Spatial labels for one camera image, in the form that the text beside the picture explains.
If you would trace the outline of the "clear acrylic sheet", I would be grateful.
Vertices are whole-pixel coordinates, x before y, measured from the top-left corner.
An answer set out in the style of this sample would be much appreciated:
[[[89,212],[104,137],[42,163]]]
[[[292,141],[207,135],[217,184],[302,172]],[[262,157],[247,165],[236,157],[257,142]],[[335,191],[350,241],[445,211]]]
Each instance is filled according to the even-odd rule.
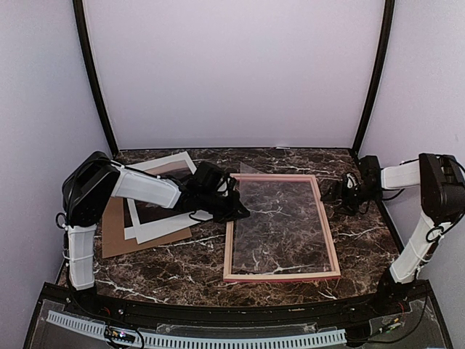
[[[240,180],[238,191],[250,217],[234,224],[234,274],[332,270],[310,179]]]

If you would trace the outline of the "pink wooden picture frame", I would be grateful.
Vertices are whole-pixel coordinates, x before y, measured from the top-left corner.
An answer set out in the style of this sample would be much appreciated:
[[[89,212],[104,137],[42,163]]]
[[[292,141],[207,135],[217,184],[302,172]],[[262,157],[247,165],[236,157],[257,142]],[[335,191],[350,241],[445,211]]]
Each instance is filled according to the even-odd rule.
[[[302,273],[302,274],[270,274],[270,275],[243,275],[234,274],[232,272],[232,255],[233,255],[233,236],[235,222],[229,222],[226,227],[226,240],[225,240],[225,261],[223,270],[223,279],[226,282],[245,282],[245,283],[259,283],[259,282],[298,282],[298,281],[320,281],[324,279],[336,279],[341,275],[337,253],[335,250],[331,229],[329,228],[328,218],[323,205],[320,200],[320,191],[316,177],[312,174],[252,174],[243,173],[235,174],[235,179],[238,180],[258,180],[266,179],[268,177],[280,179],[310,179],[314,190],[316,204],[320,215],[320,221],[325,234],[325,242],[328,249],[328,256],[330,257],[332,270],[324,273]]]

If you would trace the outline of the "photo print white border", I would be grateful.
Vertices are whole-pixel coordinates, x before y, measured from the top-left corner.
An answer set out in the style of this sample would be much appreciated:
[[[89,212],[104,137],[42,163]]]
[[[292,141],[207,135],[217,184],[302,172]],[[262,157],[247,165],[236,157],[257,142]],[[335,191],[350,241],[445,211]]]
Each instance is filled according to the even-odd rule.
[[[152,175],[171,175],[179,180],[196,171],[196,166],[186,151],[134,164],[132,167]],[[212,215],[205,211],[197,211],[193,214],[189,212],[179,213],[147,202],[134,202],[140,222],[140,230],[135,238],[138,244],[152,241],[212,218]]]

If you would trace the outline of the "white mat paper sheet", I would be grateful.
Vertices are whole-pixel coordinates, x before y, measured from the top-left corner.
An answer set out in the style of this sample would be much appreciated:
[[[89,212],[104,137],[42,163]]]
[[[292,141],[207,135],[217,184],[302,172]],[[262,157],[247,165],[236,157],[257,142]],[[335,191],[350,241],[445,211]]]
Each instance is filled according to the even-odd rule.
[[[140,220],[134,200],[128,199],[123,202],[124,212],[124,238],[126,240],[137,237],[140,230]]]

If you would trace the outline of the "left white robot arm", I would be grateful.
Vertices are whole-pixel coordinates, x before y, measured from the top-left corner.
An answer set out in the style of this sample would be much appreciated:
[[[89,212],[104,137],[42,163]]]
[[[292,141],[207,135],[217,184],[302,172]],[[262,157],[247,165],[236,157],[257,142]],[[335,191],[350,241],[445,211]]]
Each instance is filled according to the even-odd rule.
[[[199,211],[214,222],[247,218],[250,211],[236,190],[237,180],[209,162],[182,178],[149,174],[120,164],[102,151],[93,152],[62,184],[62,229],[67,233],[68,285],[78,291],[74,305],[87,317],[102,312],[94,287],[94,233],[112,197],[155,204],[191,217]]]

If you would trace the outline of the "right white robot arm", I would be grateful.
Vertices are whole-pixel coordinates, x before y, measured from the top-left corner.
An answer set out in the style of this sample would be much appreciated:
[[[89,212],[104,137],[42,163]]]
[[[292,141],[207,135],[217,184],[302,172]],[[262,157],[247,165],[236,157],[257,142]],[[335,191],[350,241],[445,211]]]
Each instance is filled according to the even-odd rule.
[[[341,180],[331,182],[320,200],[337,203],[338,213],[353,216],[362,204],[382,199],[387,191],[420,188],[421,213],[416,228],[387,269],[389,283],[410,284],[429,262],[426,256],[464,219],[464,166],[452,155],[420,153],[416,159],[384,168],[377,156],[364,156],[358,168],[360,177],[344,174]]]

